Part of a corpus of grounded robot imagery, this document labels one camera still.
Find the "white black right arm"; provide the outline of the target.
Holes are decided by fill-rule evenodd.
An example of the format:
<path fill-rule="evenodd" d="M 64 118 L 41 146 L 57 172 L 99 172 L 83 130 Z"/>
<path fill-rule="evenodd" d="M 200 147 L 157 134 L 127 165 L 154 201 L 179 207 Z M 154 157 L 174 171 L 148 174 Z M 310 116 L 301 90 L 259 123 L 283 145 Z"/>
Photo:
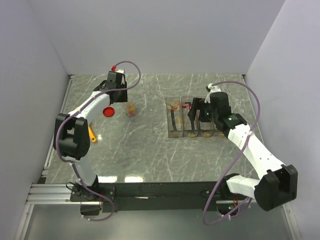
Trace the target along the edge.
<path fill-rule="evenodd" d="M 276 158 L 252 132 L 251 126 L 238 113 L 233 113 L 225 92 L 211 92 L 206 98 L 195 97 L 188 113 L 190 121 L 196 116 L 201 122 L 215 124 L 245 156 L 258 175 L 258 179 L 224 172 L 210 193 L 216 192 L 226 200 L 235 195 L 254 199 L 266 212 L 297 198 L 298 171 Z"/>

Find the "clear candy drawer box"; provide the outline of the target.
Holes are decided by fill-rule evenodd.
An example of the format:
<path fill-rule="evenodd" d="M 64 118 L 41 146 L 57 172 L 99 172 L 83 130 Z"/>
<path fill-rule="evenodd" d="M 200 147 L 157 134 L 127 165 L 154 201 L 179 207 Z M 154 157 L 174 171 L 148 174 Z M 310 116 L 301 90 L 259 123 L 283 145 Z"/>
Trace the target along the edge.
<path fill-rule="evenodd" d="M 203 97 L 168 97 L 165 102 L 169 138 L 224 136 L 213 123 L 210 104 Z"/>

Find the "yellow plastic scoop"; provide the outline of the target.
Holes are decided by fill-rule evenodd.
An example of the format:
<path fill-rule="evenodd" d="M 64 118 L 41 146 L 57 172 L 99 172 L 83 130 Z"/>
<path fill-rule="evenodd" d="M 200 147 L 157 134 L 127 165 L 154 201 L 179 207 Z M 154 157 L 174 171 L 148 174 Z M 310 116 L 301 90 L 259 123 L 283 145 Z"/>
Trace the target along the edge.
<path fill-rule="evenodd" d="M 90 140 L 93 142 L 93 143 L 97 143 L 98 142 L 98 139 L 96 137 L 96 135 L 94 134 L 91 126 L 89 125 L 88 126 L 88 133 L 89 133 L 89 137 L 90 137 Z"/>

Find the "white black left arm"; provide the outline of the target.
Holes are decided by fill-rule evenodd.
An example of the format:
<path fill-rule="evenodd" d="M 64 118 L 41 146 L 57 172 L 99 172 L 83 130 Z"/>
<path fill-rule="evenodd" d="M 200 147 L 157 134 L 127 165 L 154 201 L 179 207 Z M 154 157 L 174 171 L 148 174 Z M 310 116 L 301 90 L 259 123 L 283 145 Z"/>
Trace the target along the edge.
<path fill-rule="evenodd" d="M 98 177 L 88 160 L 89 125 L 111 104 L 127 102 L 128 89 L 125 71 L 112 69 L 81 105 L 69 113 L 59 113 L 55 119 L 53 148 L 62 162 L 71 165 L 88 201 L 100 195 L 100 188 L 94 185 Z"/>

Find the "red jar lid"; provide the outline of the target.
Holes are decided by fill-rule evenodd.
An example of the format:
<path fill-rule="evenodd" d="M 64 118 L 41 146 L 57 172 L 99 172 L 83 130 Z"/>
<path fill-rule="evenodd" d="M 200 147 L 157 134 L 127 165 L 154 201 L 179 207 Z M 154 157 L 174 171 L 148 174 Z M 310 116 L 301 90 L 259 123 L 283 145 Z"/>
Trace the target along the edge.
<path fill-rule="evenodd" d="M 115 114 L 115 110 L 114 110 L 113 107 L 108 106 L 108 107 L 106 107 L 106 108 L 103 109 L 102 114 L 103 114 L 105 117 L 110 118 L 110 117 L 112 117 L 112 116 Z"/>

